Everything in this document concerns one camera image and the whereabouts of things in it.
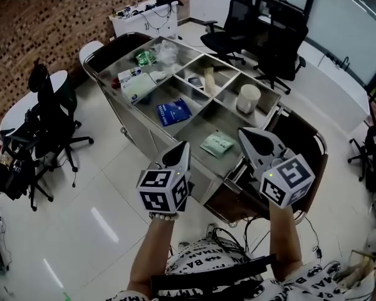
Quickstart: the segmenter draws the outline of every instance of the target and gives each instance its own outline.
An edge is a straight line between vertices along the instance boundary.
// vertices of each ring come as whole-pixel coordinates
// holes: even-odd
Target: small box
[[[137,194],[150,212],[174,214],[189,194],[189,172],[180,174],[173,169],[149,169],[137,185]]]
[[[264,172],[260,192],[285,208],[304,197],[314,180],[314,173],[299,154]]]

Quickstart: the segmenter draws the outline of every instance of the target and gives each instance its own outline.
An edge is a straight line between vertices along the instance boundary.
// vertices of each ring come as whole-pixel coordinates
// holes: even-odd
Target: printed shirt
[[[236,247],[225,239],[224,246]],[[169,259],[165,274],[181,275],[188,273],[208,272],[216,269],[233,267],[245,262],[245,258],[238,252],[225,252],[215,241],[203,239],[189,245],[185,250]],[[251,297],[245,300],[253,301],[344,301],[344,296],[336,283],[330,278],[322,267],[316,263],[309,263],[297,269],[286,277],[284,282],[267,279],[259,284],[253,280],[256,289]],[[220,292],[228,287],[218,287],[214,292]],[[161,295],[174,297],[185,295],[186,297],[200,295],[199,289],[162,291]],[[149,301],[141,293],[135,291],[123,291],[118,293],[111,301]]]

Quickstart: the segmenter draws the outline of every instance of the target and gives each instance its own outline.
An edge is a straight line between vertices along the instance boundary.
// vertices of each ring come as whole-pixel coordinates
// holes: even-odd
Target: round white table
[[[50,75],[51,85],[53,91],[57,92],[66,81],[68,73],[66,70],[60,70]],[[15,133],[25,121],[25,113],[32,109],[38,103],[38,93],[29,92],[23,98],[18,100],[14,106],[3,117],[0,125],[0,131],[14,129],[12,132],[6,134],[10,136]]]

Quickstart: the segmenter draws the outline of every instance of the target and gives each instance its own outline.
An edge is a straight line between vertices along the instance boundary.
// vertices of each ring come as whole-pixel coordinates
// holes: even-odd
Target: person's arm
[[[174,221],[154,218],[133,261],[128,289],[152,298],[150,278],[163,275],[169,257]]]
[[[283,281],[287,275],[302,267],[300,239],[296,232],[293,209],[281,209],[272,202],[270,210],[270,254],[277,262],[272,264],[274,277]]]

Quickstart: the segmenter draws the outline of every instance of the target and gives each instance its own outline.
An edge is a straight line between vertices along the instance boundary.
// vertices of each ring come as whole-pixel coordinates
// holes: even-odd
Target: white cup
[[[237,108],[244,114],[249,114],[255,110],[262,94],[258,87],[254,85],[243,85],[237,98]]]

